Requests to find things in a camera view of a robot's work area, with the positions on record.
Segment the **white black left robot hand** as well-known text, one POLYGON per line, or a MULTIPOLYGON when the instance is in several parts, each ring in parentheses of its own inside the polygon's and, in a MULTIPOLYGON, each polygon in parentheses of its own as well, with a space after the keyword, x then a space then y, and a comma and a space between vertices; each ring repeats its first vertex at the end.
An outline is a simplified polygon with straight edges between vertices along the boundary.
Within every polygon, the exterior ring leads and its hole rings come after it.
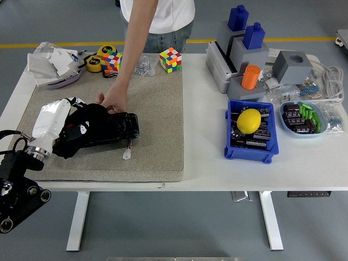
POLYGON ((42 106, 32 131, 33 140, 28 143, 26 149, 27 153, 40 154, 44 158, 49 157, 71 107, 82 108, 86 105, 80 98, 71 97, 42 106))

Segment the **person's right hand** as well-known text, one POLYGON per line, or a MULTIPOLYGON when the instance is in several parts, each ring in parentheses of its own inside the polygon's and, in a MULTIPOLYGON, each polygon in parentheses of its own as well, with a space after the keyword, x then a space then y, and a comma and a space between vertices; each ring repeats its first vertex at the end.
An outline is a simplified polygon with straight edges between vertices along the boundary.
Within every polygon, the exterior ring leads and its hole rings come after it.
POLYGON ((97 103, 105 107, 110 114, 127 111, 128 86, 115 82, 106 94, 99 93, 97 103))

